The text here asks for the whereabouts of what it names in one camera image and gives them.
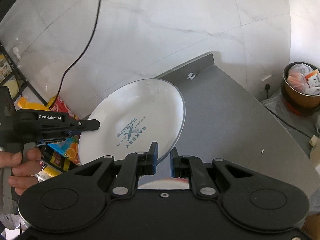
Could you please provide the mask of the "person's left hand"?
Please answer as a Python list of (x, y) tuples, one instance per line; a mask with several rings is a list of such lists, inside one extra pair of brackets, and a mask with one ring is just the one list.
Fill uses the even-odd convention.
[(39, 182), (35, 175), (42, 170), (42, 155), (38, 148), (29, 149), (26, 156), (27, 161), (22, 163), (23, 154), (21, 152), (1, 153), (1, 168), (9, 169), (9, 176), (5, 178), (4, 185), (10, 190), (13, 189), (18, 196)]

